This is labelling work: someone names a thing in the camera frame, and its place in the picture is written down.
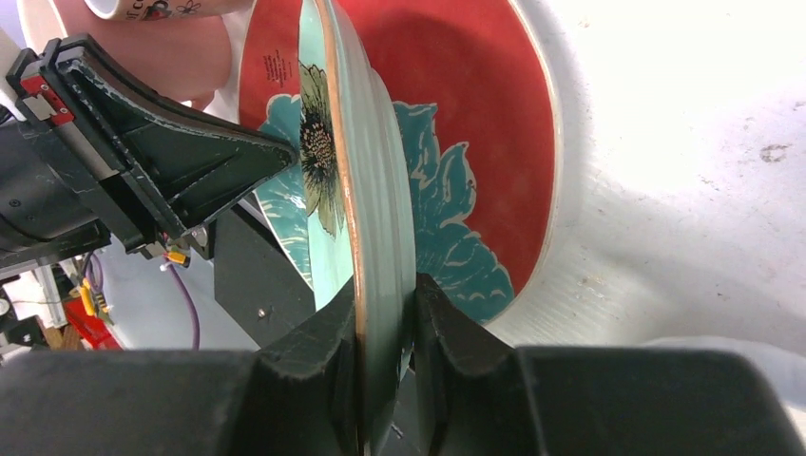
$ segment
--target red clip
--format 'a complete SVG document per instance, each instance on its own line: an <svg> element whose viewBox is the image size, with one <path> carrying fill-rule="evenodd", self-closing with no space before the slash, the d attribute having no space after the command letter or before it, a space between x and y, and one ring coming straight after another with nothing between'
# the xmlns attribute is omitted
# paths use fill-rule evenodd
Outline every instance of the red clip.
<svg viewBox="0 0 806 456"><path fill-rule="evenodd" d="M73 113L67 109L65 102L59 98L59 95L56 94L56 91L48 85L48 83L45 81L45 78L42 76L31 76L20 81L20 85L31 97L39 97L42 95L42 98L48 102L52 108L52 112L50 113L50 121L53 122L53 125L59 126L61 124L73 122L75 119Z"/></svg>

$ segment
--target teal flower pattern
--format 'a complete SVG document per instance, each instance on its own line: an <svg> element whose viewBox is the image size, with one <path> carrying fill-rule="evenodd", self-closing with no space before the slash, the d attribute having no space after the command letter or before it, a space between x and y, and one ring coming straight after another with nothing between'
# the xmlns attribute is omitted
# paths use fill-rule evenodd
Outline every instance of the teal flower pattern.
<svg viewBox="0 0 806 456"><path fill-rule="evenodd" d="M433 276L470 318L479 323L490 321L512 302L515 291L507 269L465 224L477 191L466 156L469 145L460 142L444 153L440 150L434 126L436 104L395 102L393 107L409 170L417 271ZM260 130L298 148L299 97L278 95L270 100ZM295 164L256 192L275 235L310 285L301 167Z"/></svg>

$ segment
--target red object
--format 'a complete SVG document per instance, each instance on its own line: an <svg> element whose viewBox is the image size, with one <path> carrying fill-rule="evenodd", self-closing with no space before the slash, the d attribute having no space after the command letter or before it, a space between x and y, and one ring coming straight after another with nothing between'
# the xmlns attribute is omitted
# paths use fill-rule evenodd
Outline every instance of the red object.
<svg viewBox="0 0 806 456"><path fill-rule="evenodd" d="M544 245L557 144L547 76L508 0L337 0L393 101L436 103L443 151L468 143L477 185L465 220L516 294ZM240 74L240 122L258 128L277 94L299 93L301 0L258 0Z"/></svg>
<svg viewBox="0 0 806 456"><path fill-rule="evenodd" d="M115 340L106 328L106 323L100 318L86 314L81 298L66 302L65 314L67 315L67 321L73 325L73 328L78 331L78 334L80 334L93 349L121 350L118 341Z"/></svg>
<svg viewBox="0 0 806 456"><path fill-rule="evenodd" d="M59 126L73 122L75 119L73 113L67 109L65 102L56 95L56 92L50 88L45 78L42 76L31 76L30 78L20 81L20 85L31 97L42 95L42 98L48 102L53 109L53 114L50 116L50 121L53 122L53 125Z"/></svg>

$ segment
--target white plastic object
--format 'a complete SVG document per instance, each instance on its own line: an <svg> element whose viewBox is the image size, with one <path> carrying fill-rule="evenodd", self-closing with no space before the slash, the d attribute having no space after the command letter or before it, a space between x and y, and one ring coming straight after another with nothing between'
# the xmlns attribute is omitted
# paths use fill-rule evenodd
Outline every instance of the white plastic object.
<svg viewBox="0 0 806 456"><path fill-rule="evenodd" d="M19 53L20 48L17 44L0 28L0 73L6 74ZM11 114L18 121L24 121L25 116L14 106L16 101L17 94L9 83L6 82L6 78L0 78L0 105L5 106L11 111Z"/></svg>

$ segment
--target yellow object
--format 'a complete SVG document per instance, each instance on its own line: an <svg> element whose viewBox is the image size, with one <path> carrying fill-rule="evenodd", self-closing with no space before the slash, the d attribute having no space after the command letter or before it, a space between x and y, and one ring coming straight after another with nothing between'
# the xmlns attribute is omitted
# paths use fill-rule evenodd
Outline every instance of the yellow object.
<svg viewBox="0 0 806 456"><path fill-rule="evenodd" d="M179 252L168 252L165 257L174 263L181 264L185 268L190 266L190 257L185 254Z"/></svg>
<svg viewBox="0 0 806 456"><path fill-rule="evenodd" d="M89 280L84 279L81 282L78 293L81 296L82 304L84 304L84 312L89 316L95 316L95 306L92 305L92 294L89 291Z"/></svg>

